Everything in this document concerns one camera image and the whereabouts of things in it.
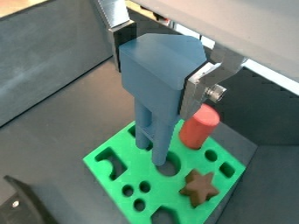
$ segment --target gray wall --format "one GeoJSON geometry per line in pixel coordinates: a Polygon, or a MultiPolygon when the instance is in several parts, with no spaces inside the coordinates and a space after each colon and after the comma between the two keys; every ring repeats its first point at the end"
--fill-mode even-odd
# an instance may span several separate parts
{"type": "Polygon", "coordinates": [[[257,145],[299,145],[299,97],[247,69],[220,84],[220,120],[257,145]]]}
{"type": "Polygon", "coordinates": [[[110,55],[90,0],[49,1],[0,20],[0,126],[110,55]]]}
{"type": "Polygon", "coordinates": [[[217,224],[295,224],[299,146],[260,146],[217,224]]]}

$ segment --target white panel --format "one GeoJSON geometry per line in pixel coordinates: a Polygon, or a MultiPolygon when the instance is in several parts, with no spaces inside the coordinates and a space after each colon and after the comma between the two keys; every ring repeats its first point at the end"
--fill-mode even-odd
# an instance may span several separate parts
{"type": "Polygon", "coordinates": [[[134,0],[299,81],[297,0],[134,0]]]}

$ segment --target gray metal bracket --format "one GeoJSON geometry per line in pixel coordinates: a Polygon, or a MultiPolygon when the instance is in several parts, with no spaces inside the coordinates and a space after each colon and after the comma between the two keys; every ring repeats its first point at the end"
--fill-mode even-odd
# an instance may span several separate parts
{"type": "Polygon", "coordinates": [[[218,44],[214,44],[209,58],[216,63],[206,62],[185,81],[180,108],[182,120],[192,117],[206,99],[213,102],[221,99],[227,89],[217,83],[237,73],[245,61],[244,56],[218,44]]]}
{"type": "Polygon", "coordinates": [[[94,0],[97,11],[106,25],[108,39],[116,70],[120,72],[118,46],[136,38],[136,23],[129,20],[124,0],[94,0]]]}

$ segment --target blue plastic part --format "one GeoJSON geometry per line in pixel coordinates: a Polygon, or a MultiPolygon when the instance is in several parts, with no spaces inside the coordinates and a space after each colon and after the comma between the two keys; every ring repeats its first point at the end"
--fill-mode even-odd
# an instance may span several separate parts
{"type": "Polygon", "coordinates": [[[136,146],[153,142],[162,165],[177,123],[186,76],[205,62],[201,42],[189,36],[145,34],[118,47],[122,86],[134,97],[136,146]]]}

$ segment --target red cylinder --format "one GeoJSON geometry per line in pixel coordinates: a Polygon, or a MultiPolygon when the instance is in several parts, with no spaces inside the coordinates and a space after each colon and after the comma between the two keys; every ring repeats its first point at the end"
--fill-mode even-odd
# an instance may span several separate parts
{"type": "Polygon", "coordinates": [[[197,112],[181,126],[178,136],[182,144],[190,149],[198,150],[218,122],[220,116],[216,110],[202,103],[197,112]]]}

